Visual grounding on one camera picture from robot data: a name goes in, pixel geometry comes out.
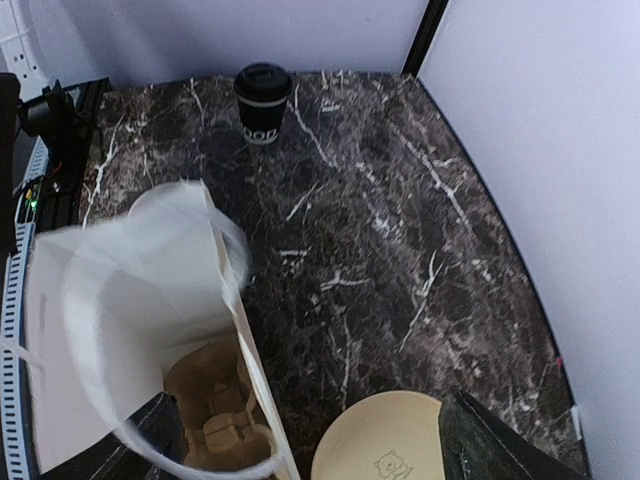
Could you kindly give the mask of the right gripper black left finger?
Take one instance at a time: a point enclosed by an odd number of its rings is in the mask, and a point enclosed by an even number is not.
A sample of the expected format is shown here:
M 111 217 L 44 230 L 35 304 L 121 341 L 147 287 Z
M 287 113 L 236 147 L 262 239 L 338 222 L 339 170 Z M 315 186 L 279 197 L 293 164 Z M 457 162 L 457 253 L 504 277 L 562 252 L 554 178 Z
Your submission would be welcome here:
M 156 450 L 176 462 L 184 458 L 184 429 L 176 399 L 160 393 L 131 417 Z M 72 459 L 42 473 L 40 479 L 175 479 L 122 444 L 113 434 Z

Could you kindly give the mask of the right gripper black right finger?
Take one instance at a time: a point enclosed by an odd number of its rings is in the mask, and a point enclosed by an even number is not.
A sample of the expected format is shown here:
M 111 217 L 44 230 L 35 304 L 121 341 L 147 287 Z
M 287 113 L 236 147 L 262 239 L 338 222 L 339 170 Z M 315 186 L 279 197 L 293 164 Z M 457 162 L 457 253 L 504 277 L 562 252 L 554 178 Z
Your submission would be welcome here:
M 587 479 L 584 449 L 570 441 L 568 414 L 540 420 L 527 436 L 469 393 L 450 389 L 438 414 L 446 479 Z

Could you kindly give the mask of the brown cardboard cup carrier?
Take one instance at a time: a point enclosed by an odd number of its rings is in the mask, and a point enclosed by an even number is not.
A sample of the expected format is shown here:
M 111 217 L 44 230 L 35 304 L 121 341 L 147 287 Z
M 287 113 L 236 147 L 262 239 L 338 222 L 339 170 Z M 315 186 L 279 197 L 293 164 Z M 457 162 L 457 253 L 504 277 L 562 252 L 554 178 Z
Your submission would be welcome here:
M 168 372 L 167 393 L 183 424 L 189 467 L 238 471 L 268 459 L 275 441 L 234 339 L 187 354 Z

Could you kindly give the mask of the brown paper bag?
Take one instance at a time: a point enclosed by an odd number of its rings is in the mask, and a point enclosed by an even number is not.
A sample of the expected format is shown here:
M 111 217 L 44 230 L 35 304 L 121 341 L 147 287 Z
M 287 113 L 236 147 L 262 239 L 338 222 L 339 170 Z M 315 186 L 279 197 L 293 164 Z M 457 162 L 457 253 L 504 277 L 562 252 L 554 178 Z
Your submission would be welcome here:
M 192 200 L 171 195 L 131 217 L 36 234 L 24 359 L 40 475 L 113 434 L 175 479 L 298 477 L 222 234 Z M 167 458 L 130 421 L 167 393 L 165 377 L 180 359 L 223 339 L 237 341 L 275 441 L 268 459 L 238 471 Z

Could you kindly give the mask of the black paper coffee cup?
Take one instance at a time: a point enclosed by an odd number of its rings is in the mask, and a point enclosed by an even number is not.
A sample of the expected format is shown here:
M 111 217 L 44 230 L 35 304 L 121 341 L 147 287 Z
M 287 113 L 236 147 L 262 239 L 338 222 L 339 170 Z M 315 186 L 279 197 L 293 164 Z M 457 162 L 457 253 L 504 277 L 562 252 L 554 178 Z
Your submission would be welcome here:
M 278 138 L 289 95 L 282 100 L 258 103 L 236 94 L 242 134 L 247 142 L 268 145 Z

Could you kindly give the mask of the black plastic cup lid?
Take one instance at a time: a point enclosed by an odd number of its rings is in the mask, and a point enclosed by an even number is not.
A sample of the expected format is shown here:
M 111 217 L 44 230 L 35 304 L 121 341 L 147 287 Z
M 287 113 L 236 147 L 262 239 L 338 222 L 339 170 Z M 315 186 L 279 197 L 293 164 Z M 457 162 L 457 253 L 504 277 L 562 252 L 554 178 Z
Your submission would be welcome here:
M 267 62 L 246 66 L 235 77 L 234 90 L 245 100 L 258 103 L 286 98 L 293 87 L 293 79 L 279 65 Z

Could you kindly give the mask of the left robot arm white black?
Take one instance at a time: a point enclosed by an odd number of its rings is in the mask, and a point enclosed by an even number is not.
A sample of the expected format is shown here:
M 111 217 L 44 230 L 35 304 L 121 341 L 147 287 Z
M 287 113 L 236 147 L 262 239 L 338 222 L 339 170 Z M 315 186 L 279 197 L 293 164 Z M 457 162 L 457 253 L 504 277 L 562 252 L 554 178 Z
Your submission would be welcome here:
M 52 155 L 79 149 L 82 126 L 72 94 L 80 86 L 64 87 L 47 73 L 25 1 L 1 3 L 1 62 L 1 143 L 13 145 L 19 123 Z

